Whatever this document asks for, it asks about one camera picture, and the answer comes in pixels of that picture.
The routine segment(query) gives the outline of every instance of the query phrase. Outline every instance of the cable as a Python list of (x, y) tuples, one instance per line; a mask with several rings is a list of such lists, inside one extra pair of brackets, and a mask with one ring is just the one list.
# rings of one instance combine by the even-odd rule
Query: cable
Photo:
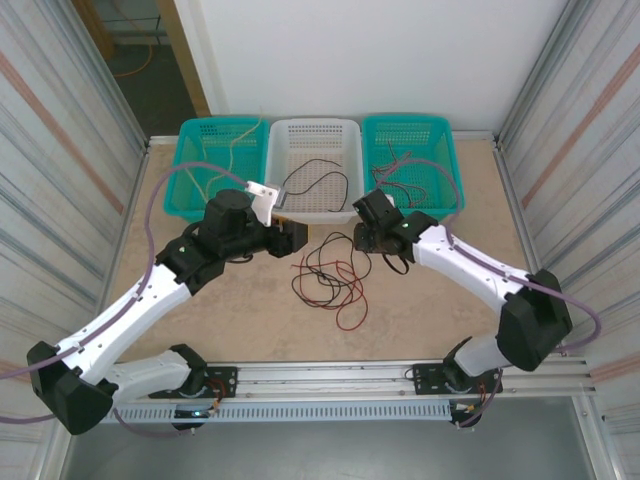
[[(304, 162), (302, 165), (300, 165), (298, 168), (294, 169), (289, 175), (287, 175), (287, 178), (284, 179), (284, 181), (282, 182), (282, 188), (285, 188), (286, 183), (289, 181), (289, 179), (291, 179), (291, 177), (299, 172), (302, 168), (306, 167), (307, 165), (309, 165), (311, 162), (324, 162), (324, 163), (331, 163), (339, 168), (342, 168), (342, 165), (340, 165), (338, 162), (334, 162), (333, 160), (326, 160), (324, 158), (312, 158), (311, 160), (307, 160), (306, 162)], [(302, 191), (302, 192), (297, 192), (297, 193), (291, 193), (291, 192), (287, 192), (287, 196), (292, 195), (292, 196), (296, 196), (296, 195), (304, 195), (305, 193), (309, 192), (309, 190), (311, 190), (313, 187), (315, 187), (317, 184), (319, 184), (322, 180), (324, 180), (325, 178), (327, 178), (329, 175), (341, 175), (342, 178), (345, 179), (346, 185), (345, 185), (345, 191), (344, 191), (344, 200), (342, 201), (342, 205), (340, 206), (340, 208), (338, 210), (327, 210), (331, 213), (337, 213), (337, 212), (341, 212), (342, 209), (344, 208), (345, 204), (347, 203), (347, 197), (349, 196), (349, 178), (342, 172), (338, 172), (336, 170), (331, 171), (329, 173), (324, 174), (322, 177), (320, 177), (318, 180), (316, 180), (315, 182), (313, 182), (306, 190)]]
[(409, 273), (409, 262), (407, 262), (407, 260), (402, 257), (399, 257), (399, 258), (402, 261), (402, 264), (404, 265), (404, 272), (399, 270), (394, 264), (391, 263), (391, 260), (389, 260), (389, 257), (386, 253), (382, 254), (382, 259), (384, 260), (384, 263), (386, 263), (391, 270), (396, 272), (398, 275), (406, 275), (407, 273)]
[(494, 385), (493, 390), (491, 390), (491, 395), (489, 395), (489, 398), (487, 398), (487, 401), (484, 402), (480, 408), (474, 410), (476, 413), (474, 413), (471, 417), (467, 418), (464, 422), (456, 422), (456, 425), (458, 426), (458, 428), (466, 427), (471, 422), (473, 422), (476, 418), (482, 415), (487, 408), (489, 408), (489, 405), (491, 405), (491, 402), (493, 402), (493, 399), (496, 396), (496, 393), (498, 393), (501, 380), (502, 380), (502, 369), (500, 369), (500, 371), (498, 372), (498, 378), (496, 379), (496, 384)]
[[(120, 14), (121, 17), (123, 17), (127, 22), (129, 22), (131, 24), (131, 26), (133, 28), (135, 28), (136, 30), (138, 30), (138, 32), (142, 33), (142, 35), (144, 35), (144, 37), (147, 40), (152, 40), (151, 37), (149, 35), (147, 35), (146, 33), (144, 33), (142, 31), (142, 29), (133, 21), (131, 20), (129, 17), (127, 17), (122, 10), (120, 10), (120, 7), (118, 7), (118, 5), (116, 5), (116, 2), (112, 1), (111, 5), (113, 6), (113, 8)], [(153, 58), (153, 46), (151, 45), (151, 42), (149, 42), (148, 44), (149, 47), (149, 55), (147, 56), (147, 60), (138, 68), (136, 68), (135, 70), (132, 70), (130, 72), (125, 72), (125, 73), (114, 73), (113, 76), (114, 78), (123, 78), (123, 77), (129, 77), (131, 75), (135, 75), (136, 73), (140, 73), (142, 70), (144, 70), (145, 68), (147, 68), (147, 66), (151, 63), (151, 59)]]
[(191, 173), (191, 170), (187, 169), (184, 171), (184, 173), (186, 173), (187, 175), (189, 175), (189, 178), (191, 179), (191, 181), (193, 182), (193, 184), (196, 186), (196, 190), (198, 190), (198, 193), (200, 194), (200, 196), (202, 197), (202, 202), (204, 203), (204, 205), (207, 205), (207, 202), (209, 201), (207, 199), (207, 195), (204, 193), (204, 190), (202, 190), (202, 187), (200, 186), (200, 184), (198, 183), (198, 181), (196, 180), (196, 177), (193, 176), (193, 173)]
[[(323, 262), (322, 261), (322, 250), (324, 247), (329, 245), (332, 242), (338, 240), (347, 240), (351, 244), (351, 252), (349, 255), (349, 262), (344, 260), (334, 260), (332, 262)], [(336, 311), (336, 325), (340, 330), (345, 332), (352, 332), (360, 327), (367, 318), (369, 313), (369, 302), (367, 301), (366, 296), (364, 295), (364, 286), (362, 285), (362, 280), (364, 280), (370, 273), (373, 267), (371, 262), (371, 258), (369, 255), (363, 252), (365, 258), (367, 259), (369, 265), (367, 271), (363, 275), (358, 275), (356, 272), (356, 268), (353, 261), (353, 254), (355, 252), (355, 246), (353, 244), (353, 240), (347, 237), (345, 234), (341, 232), (331, 232), (322, 244), (317, 247), (315, 250), (311, 251), (306, 258), (303, 256), (300, 264), (292, 265), (292, 267), (296, 267), (299, 269), (298, 275), (294, 276), (291, 279), (291, 289), (298, 296), (302, 302), (311, 307), (311, 308), (321, 308), (323, 310), (335, 310)], [(317, 263), (310, 264), (309, 259), (312, 255), (317, 254)], [(333, 266), (336, 269), (336, 275), (332, 275), (328, 273), (323, 267)], [(317, 282), (323, 287), (328, 287), (330, 290), (330, 298), (328, 299), (320, 299), (315, 300), (310, 298), (305, 294), (303, 289), (302, 280), (309, 276), (315, 275)], [(344, 290), (346, 289), (346, 294), (344, 298), (340, 299)], [(364, 301), (365, 311), (355, 326), (353, 327), (345, 327), (342, 325), (340, 321), (340, 314), (345, 307), (348, 305), (352, 305), (358, 302), (360, 299)]]
[(487, 387), (484, 385), (484, 382), (480, 382), (478, 390), (480, 390), (480, 403), (484, 403), (487, 399)]
[(227, 396), (227, 387), (225, 387), (224, 382), (219, 378), (209, 378), (206, 383), (213, 392), (215, 392), (215, 385), (218, 385), (218, 390), (220, 390), (218, 402), (221, 402), (222, 399)]
[[(234, 175), (231, 172), (228, 172), (224, 168), (218, 167), (217, 165), (211, 165), (211, 164), (208, 164), (208, 163), (204, 163), (204, 162), (183, 163), (182, 165), (179, 165), (177, 167), (173, 167), (173, 168), (169, 169), (167, 172), (165, 172), (162, 175), (162, 177), (160, 177), (160, 179), (158, 180), (158, 183), (156, 183), (155, 187), (153, 188), (153, 190), (151, 192), (151, 197), (149, 198), (149, 203), (147, 204), (147, 208), (146, 208), (146, 211), (145, 211), (144, 231), (145, 231), (145, 235), (147, 237), (147, 244), (148, 244), (148, 247), (149, 247), (148, 248), (149, 251), (148, 251), (148, 257), (147, 257), (147, 266), (146, 266), (144, 275), (142, 276), (142, 279), (140, 280), (140, 284), (138, 285), (138, 288), (136, 289), (134, 296), (132, 296), (122, 306), (122, 308), (120, 310), (118, 310), (118, 312), (116, 312), (113, 315), (113, 317), (111, 317), (108, 321), (106, 321), (104, 324), (102, 324), (100, 327), (98, 327), (96, 330), (94, 330), (92, 333), (87, 335), (83, 340), (81, 340), (79, 342), (80, 348), (82, 348), (85, 345), (87, 345), (89, 342), (94, 340), (96, 337), (98, 337), (99, 335), (104, 333), (114, 323), (116, 323), (118, 320), (120, 320), (129, 311), (129, 309), (136, 303), (138, 296), (141, 295), (144, 292), (145, 288), (147, 288), (147, 284), (149, 283), (149, 278), (151, 277), (151, 272), (153, 270), (154, 259), (155, 259), (155, 243), (154, 243), (154, 240), (153, 240), (153, 234), (151, 232), (151, 225), (150, 225), (150, 222), (151, 222), (151, 210), (153, 208), (153, 204), (155, 202), (156, 197), (158, 196), (158, 192), (160, 191), (160, 187), (164, 184), (164, 182), (166, 182), (167, 179), (171, 175), (173, 175), (174, 173), (179, 172), (181, 170), (186, 170), (188, 168), (207, 168), (207, 169), (210, 169), (210, 170), (215, 170), (216, 172), (223, 173), (224, 175), (227, 175), (229, 178), (231, 178), (231, 180), (233, 180), (234, 182), (238, 183), (242, 187), (246, 188), (249, 185), (245, 180), (241, 179), (240, 177), (238, 177), (237, 175)], [(52, 365), (52, 364), (56, 363), (57, 361), (68, 357), (69, 355), (73, 354), (77, 350), (78, 350), (78, 348), (71, 347), (71, 348), (68, 348), (67, 350), (64, 350), (63, 352), (60, 352), (57, 355), (54, 355), (53, 357), (48, 358), (46, 360), (43, 360), (41, 362), (34, 363), (34, 364), (29, 365), (27, 367), (18, 368), (17, 370), (13, 370), (11, 372), (5, 372), (5, 373), (0, 375), (0, 380), (5, 380), (5, 379), (8, 379), (8, 378), (17, 377), (19, 375), (24, 375), (24, 374), (27, 374), (27, 373), (35, 372), (36, 370), (39, 370), (41, 368), (48, 367), (49, 365)], [(48, 417), (35, 417), (35, 418), (32, 418), (32, 419), (9, 419), (9, 418), (6, 418), (6, 417), (0, 417), (0, 423), (12, 423), (13, 420), (21, 420), (22, 421), (21, 423), (31, 423), (31, 422), (27, 422), (26, 420), (44, 421), (44, 420), (48, 420), (48, 419), (49, 419)]]
[(445, 170), (441, 165), (438, 165), (435, 162), (431, 162), (429, 160), (425, 160), (423, 158), (407, 158), (404, 160), (401, 160), (399, 162), (397, 162), (396, 164), (394, 164), (392, 167), (390, 167), (386, 172), (384, 172), (382, 174), (382, 177), (378, 180), (378, 183), (376, 185), (376, 187), (379, 187), (380, 184), (382, 182), (384, 182), (389, 175), (391, 175), (394, 171), (396, 171), (398, 168), (401, 168), (405, 165), (409, 165), (409, 164), (413, 164), (413, 163), (423, 163), (425, 165), (430, 165), (432, 167), (434, 167), (435, 169), (437, 169), (440, 173), (442, 173), (445, 178), (448, 180), (449, 184), (451, 185), (451, 188), (453, 189), (453, 192), (455, 194), (456, 197), (456, 211), (455, 213), (448, 219), (446, 228), (445, 228), (445, 232), (447, 235), (447, 240), (449, 242), (449, 246), (451, 248), (453, 248), (455, 251), (457, 251), (458, 253), (460, 253), (461, 255), (463, 255), (465, 258), (471, 260), (472, 262), (474, 262), (475, 264), (485, 268), (486, 270), (489, 270), (492, 273), (495, 273), (496, 275), (500, 275), (504, 278), (506, 278), (507, 280), (511, 280), (515, 283), (518, 283), (524, 287), (527, 287), (531, 290), (536, 290), (538, 292), (542, 292), (545, 293), (551, 297), (555, 297), (558, 298), (566, 303), (570, 303), (576, 307), (578, 307), (579, 309), (583, 310), (584, 312), (586, 312), (594, 321), (594, 329), (593, 332), (587, 336), (586, 338), (576, 341), (574, 343), (568, 344), (568, 345), (561, 345), (558, 348), (556, 348), (554, 351), (555, 352), (567, 352), (569, 350), (575, 350), (578, 348), (582, 348), (586, 345), (588, 345), (589, 343), (593, 342), (596, 338), (598, 338), (600, 336), (600, 333), (602, 332), (602, 319), (600, 318), (600, 316), (597, 314), (597, 312), (595, 310), (593, 310), (591, 307), (589, 307), (588, 305), (586, 305), (585, 303), (581, 302), (580, 300), (577, 300), (575, 298), (573, 298), (570, 295), (567, 295), (565, 293), (562, 292), (558, 292), (557, 290), (553, 290), (551, 288), (547, 288), (544, 287), (542, 285), (538, 285), (537, 283), (533, 283), (530, 282), (528, 280), (513, 276), (503, 270), (500, 270), (497, 267), (494, 267), (493, 265), (490, 265), (488, 263), (486, 263), (484, 260), (482, 260), (481, 258), (476, 257), (475, 255), (473, 255), (471, 252), (468, 252), (467, 250), (465, 250), (464, 248), (460, 247), (459, 245), (457, 245), (454, 241), (453, 235), (451, 234), (450, 228), (451, 225), (453, 224), (453, 222), (455, 222), (455, 220), (458, 218), (458, 216), (460, 215), (460, 205), (461, 205), (461, 196), (460, 196), (460, 191), (458, 189), (458, 186), (456, 185), (456, 182), (454, 181), (453, 177), (451, 176), (451, 174)]
[(136, 435), (139, 435), (141, 437), (147, 437), (147, 438), (177, 438), (177, 437), (181, 437), (183, 435), (187, 435), (189, 433), (192, 433), (192, 430), (176, 430), (173, 432), (152, 432), (151, 430), (144, 430), (142, 428), (137, 428), (134, 427), (133, 425), (129, 425), (127, 422), (125, 422), (122, 417), (120, 416), (120, 412), (118, 412), (117, 408), (113, 409), (113, 416), (116, 417), (116, 420), (118, 420), (118, 423), (120, 425), (122, 425), (124, 428), (126, 428), (127, 430), (129, 430), (131, 433), (134, 433)]
[(56, 418), (55, 415), (43, 415), (42, 417), (31, 417), (31, 418), (11, 418), (11, 417), (3, 417), (0, 416), (0, 423), (8, 423), (10, 425), (27, 425), (29, 423), (38, 423), (38, 422), (46, 422), (47, 420), (52, 420)]
[(227, 260), (227, 263), (236, 263), (241, 265), (243, 263), (249, 263), (251, 260), (253, 260), (253, 254), (249, 254), (248, 256), (239, 259)]
[[(262, 109), (260, 109), (260, 117), (258, 118), (258, 123), (256, 123), (253, 127), (251, 127), (249, 130), (244, 132), (239, 137), (236, 137), (233, 140), (231, 140), (231, 143), (229, 144), (229, 168), (227, 168), (228, 171), (230, 171), (230, 172), (233, 171), (233, 147), (235, 146), (235, 144), (237, 142), (239, 142), (240, 140), (244, 139), (245, 137), (247, 137), (248, 135), (253, 133), (260, 126), (260, 124), (262, 123), (262, 117), (263, 117)], [(202, 142), (202, 151), (204, 153), (204, 160), (207, 161), (207, 150), (204, 148), (204, 142)], [(209, 190), (211, 189), (211, 185), (213, 185), (213, 182), (215, 182), (216, 180), (221, 179), (222, 177), (224, 177), (224, 174), (221, 174), (221, 175), (218, 175), (216, 177), (210, 178), (209, 181), (207, 182), (207, 186), (204, 189), (206, 195), (203, 195), (203, 197), (202, 197), (202, 198), (205, 199), (205, 201), (204, 201), (205, 205), (208, 202), (207, 198), (211, 198), (211, 197), (209, 197)]]
[[(398, 163), (398, 158), (396, 157), (396, 154), (394, 153), (393, 148), (391, 147), (391, 141), (388, 140), (387, 145), (389, 147), (389, 152), (391, 153), (391, 158), (393, 159), (392, 162), (386, 165), (376, 166), (371, 169), (371, 174), (373, 175), (373, 179), (376, 182), (376, 184), (378, 184), (378, 186), (380, 186), (380, 183), (376, 175), (381, 175), (385, 173), (389, 168), (391, 168), (393, 165)], [(405, 152), (400, 158), (401, 160), (405, 160), (410, 156), (411, 156), (411, 152), (408, 151), (408, 152)], [(401, 183), (401, 182), (389, 182), (389, 181), (383, 181), (382, 185), (392, 187), (392, 188), (398, 188), (402, 190), (404, 194), (407, 196), (407, 200), (408, 200), (407, 208), (415, 208), (416, 206), (424, 202), (428, 196), (427, 191), (418, 185), (411, 185), (408, 183)], [(409, 192), (408, 189), (417, 190), (421, 193), (422, 196), (418, 200), (413, 200), (413, 198), (411, 197), (411, 193)]]

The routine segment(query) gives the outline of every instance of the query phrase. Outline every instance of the beige tabletop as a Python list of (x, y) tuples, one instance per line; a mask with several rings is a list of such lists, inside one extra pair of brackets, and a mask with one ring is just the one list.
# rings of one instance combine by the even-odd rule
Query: beige tabletop
[[(453, 227), (454, 233), (488, 255), (524, 268), (491, 145), (480, 140), (458, 141), (456, 150), (467, 207)], [(169, 168), (174, 151), (174, 145), (152, 148), (116, 276), (114, 299), (143, 273), (147, 258), (144, 208), (154, 184)], [(164, 191), (160, 191), (151, 221), (159, 249), (186, 226), (184, 220), (164, 213)], [(312, 226), (302, 252), (284, 259), (261, 253), (249, 264), (228, 264), (224, 275), (158, 321), (122, 360), (156, 355), (178, 343), (188, 344), (207, 361), (440, 358), (469, 335), (496, 331), (496, 315), (445, 276), (419, 266), (399, 276), (378, 256), (373, 256), (373, 271), (363, 281), (369, 314), (357, 330), (343, 332), (336, 327), (335, 312), (304, 305), (291, 290), (296, 274), (291, 264), (316, 248), (331, 231), (352, 236), (354, 224)], [(327, 249), (326, 258), (346, 259), (348, 253), (348, 244), (343, 242)], [(364, 266), (358, 255), (356, 266)], [(362, 302), (346, 307), (342, 323), (353, 325), (363, 308)]]

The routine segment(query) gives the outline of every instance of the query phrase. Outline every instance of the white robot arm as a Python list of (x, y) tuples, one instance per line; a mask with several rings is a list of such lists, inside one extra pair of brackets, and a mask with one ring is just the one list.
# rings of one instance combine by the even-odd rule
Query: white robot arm
[[(39, 342), (29, 351), (27, 361), (33, 365), (72, 349), (31, 373), (34, 392), (70, 433), (89, 430), (120, 402), (160, 390), (191, 395), (203, 387), (206, 362), (186, 345), (145, 360), (115, 362), (165, 313), (222, 275), (226, 262), (262, 250), (280, 258), (307, 243), (306, 225), (272, 225), (280, 190), (249, 182), (247, 191), (255, 195), (253, 203), (239, 190), (218, 192), (207, 204), (204, 219), (157, 255), (142, 293), (137, 292), (145, 276), (80, 331), (56, 346)], [(124, 315), (93, 338), (132, 298), (136, 301)]]
[(397, 255), (407, 268), (417, 263), (437, 270), (499, 316), (497, 334), (469, 337), (444, 359), (442, 382), (455, 391), (465, 391), (485, 372), (509, 365), (535, 370), (571, 331), (564, 301), (512, 280), (526, 279), (560, 292), (550, 272), (531, 274), (505, 265), (450, 235), (424, 213), (405, 217), (381, 190), (362, 197), (354, 207), (362, 219), (354, 231), (357, 250)]
[[(204, 219), (187, 227), (157, 255), (139, 296), (140, 283), (57, 346), (40, 342), (29, 351), (31, 365), (57, 352), (77, 349), (31, 374), (35, 393), (72, 434), (89, 430), (120, 402), (161, 390), (187, 395), (200, 391), (206, 362), (186, 345), (145, 360), (115, 362), (165, 313), (220, 276), (225, 262), (261, 250), (280, 258), (307, 243), (306, 225), (271, 225), (271, 210), (281, 198), (279, 190), (251, 183), (248, 190), (256, 195), (253, 204), (238, 190), (223, 190), (209, 201)], [(406, 265), (411, 262), (438, 270), (481, 298), (500, 317), (496, 335), (461, 342), (443, 360), (438, 374), (431, 375), (430, 382), (445, 385), (454, 393), (466, 392), (485, 372), (508, 365), (534, 370), (571, 331), (563, 301), (525, 288), (507, 275), (492, 273), (452, 245), (463, 247), (464, 252), (496, 271), (559, 291), (549, 272), (531, 275), (504, 265), (449, 236), (445, 227), (420, 212), (405, 218), (380, 190), (361, 198), (354, 207), (363, 220), (354, 231), (356, 249), (397, 255)], [(132, 297), (136, 301), (115, 324), (86, 341)]]

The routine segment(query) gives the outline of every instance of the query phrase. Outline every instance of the red wire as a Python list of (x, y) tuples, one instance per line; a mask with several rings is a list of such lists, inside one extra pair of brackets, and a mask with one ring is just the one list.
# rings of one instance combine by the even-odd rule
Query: red wire
[[(360, 327), (364, 323), (364, 321), (367, 319), (367, 315), (369, 314), (369, 302), (367, 301), (367, 297), (364, 294), (364, 286), (362, 285), (362, 279), (356, 274), (355, 267), (353, 266), (353, 264), (351, 264), (349, 262), (345, 262), (344, 260), (334, 260), (333, 262), (320, 263), (320, 264), (315, 264), (315, 265), (307, 265), (307, 264), (304, 263), (305, 258), (306, 257), (303, 255), (302, 259), (300, 260), (300, 264), (299, 265), (292, 265), (292, 267), (297, 267), (300, 270), (300, 275), (298, 276), (298, 287), (300, 289), (300, 296), (302, 296), (310, 304), (315, 305), (316, 307), (321, 308), (323, 310), (337, 310), (336, 311), (336, 326), (340, 330), (342, 330), (344, 332), (353, 332), (358, 327)], [(312, 298), (308, 297), (304, 293), (304, 290), (302, 288), (302, 277), (303, 277), (302, 269), (303, 268), (307, 268), (307, 269), (309, 269), (309, 268), (320, 268), (320, 267), (328, 267), (328, 266), (331, 266), (331, 265), (335, 267), (336, 272), (338, 273), (338, 275), (340, 275), (340, 277), (344, 281), (349, 282), (349, 287), (348, 287), (349, 288), (349, 293), (344, 297), (342, 302), (340, 302), (337, 305), (326, 305), (322, 301), (313, 300)], [(354, 290), (357, 291), (358, 294), (359, 294), (355, 298), (354, 298)], [(365, 307), (364, 314), (362, 315), (362, 318), (360, 319), (360, 321), (355, 326), (353, 326), (353, 327), (344, 327), (342, 325), (342, 323), (340, 323), (340, 314), (342, 313), (342, 310), (345, 307), (358, 302), (360, 299), (362, 299), (364, 301), (364, 307)]]

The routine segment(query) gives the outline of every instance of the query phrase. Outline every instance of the mesh basket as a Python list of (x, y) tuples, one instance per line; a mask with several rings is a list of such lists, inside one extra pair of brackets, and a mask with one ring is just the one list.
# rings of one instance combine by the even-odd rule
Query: mesh basket
[[(362, 123), (364, 177), (366, 191), (376, 186), (376, 168), (392, 165), (394, 158), (400, 159), (406, 152), (412, 158), (424, 158), (442, 166), (453, 177), (460, 191), (464, 208), (464, 191), (458, 169), (449, 122), (441, 117), (427, 115), (376, 115), (365, 118)], [(383, 185), (382, 191), (392, 195), (403, 214), (421, 211), (437, 220), (442, 220), (456, 211), (456, 197), (447, 178), (433, 167), (424, 164), (409, 164), (393, 172)], [(421, 187), (426, 191), (412, 188)]]
[(337, 118), (275, 122), (265, 179), (289, 193), (277, 215), (307, 224), (348, 222), (364, 194), (360, 127)]
[[(255, 127), (259, 117), (210, 117), (187, 120), (180, 128), (180, 137), (173, 166), (187, 162), (206, 162), (229, 170), (231, 142)], [(264, 183), (269, 125), (262, 120), (260, 125), (234, 143), (231, 172), (243, 180)], [(241, 190), (233, 180), (213, 170), (193, 168), (189, 170), (204, 191), (205, 197), (213, 198), (219, 190), (233, 188)], [(186, 171), (175, 173), (169, 179), (164, 210), (169, 215), (178, 215), (189, 222), (202, 220), (205, 201)]]

